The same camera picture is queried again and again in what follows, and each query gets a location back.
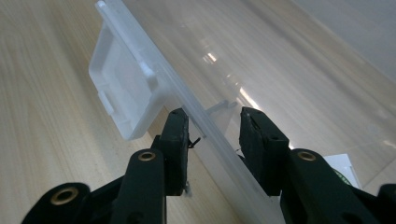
light wood surface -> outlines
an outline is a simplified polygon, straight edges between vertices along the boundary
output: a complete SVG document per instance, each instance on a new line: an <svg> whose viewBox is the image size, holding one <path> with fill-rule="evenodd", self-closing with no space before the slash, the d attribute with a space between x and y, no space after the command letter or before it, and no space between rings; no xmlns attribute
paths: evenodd
<svg viewBox="0 0 396 224"><path fill-rule="evenodd" d="M205 108L255 106L293 147L347 153L368 192L396 182L396 84L291 1L123 2Z"/></svg>
<svg viewBox="0 0 396 224"><path fill-rule="evenodd" d="M162 131L163 111L141 139L121 139L88 65L102 19L90 1L0 1L0 223L19 223L49 189L97 189ZM168 223L240 223L191 151L192 197L170 197Z"/></svg>
<svg viewBox="0 0 396 224"><path fill-rule="evenodd" d="M94 2L0 0L1 223L20 222L61 183L97 189L119 177L161 132L166 111L126 142L99 102ZM254 105L294 147L348 153L363 189L396 182L395 83L290 1L125 2L206 108ZM225 128L235 149L238 112ZM169 223L243 222L193 151L189 162L193 197L168 199Z"/></svg>

black plastic part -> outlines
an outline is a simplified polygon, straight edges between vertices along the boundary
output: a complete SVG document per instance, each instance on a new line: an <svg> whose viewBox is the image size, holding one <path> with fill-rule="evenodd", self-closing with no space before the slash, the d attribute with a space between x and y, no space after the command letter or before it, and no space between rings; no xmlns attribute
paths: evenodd
<svg viewBox="0 0 396 224"><path fill-rule="evenodd" d="M84 223L90 214L85 206L89 196L90 188L85 184L62 184L44 194L22 223Z"/></svg>
<svg viewBox="0 0 396 224"><path fill-rule="evenodd" d="M286 164L281 207L287 223L379 223L351 188L316 152L294 149Z"/></svg>
<svg viewBox="0 0 396 224"><path fill-rule="evenodd" d="M239 145L249 171L269 196L279 196L289 139L260 110L243 107Z"/></svg>
<svg viewBox="0 0 396 224"><path fill-rule="evenodd" d="M166 195L180 196L186 188L189 152L189 117L183 109L169 113L163 133L151 148L159 149L165 158Z"/></svg>
<svg viewBox="0 0 396 224"><path fill-rule="evenodd" d="M113 212L113 202L119 196L123 176L94 190L91 193L89 206L92 210L90 223L108 223Z"/></svg>
<svg viewBox="0 0 396 224"><path fill-rule="evenodd" d="M163 167L163 154L157 149L140 150L131 157L110 223L166 223Z"/></svg>

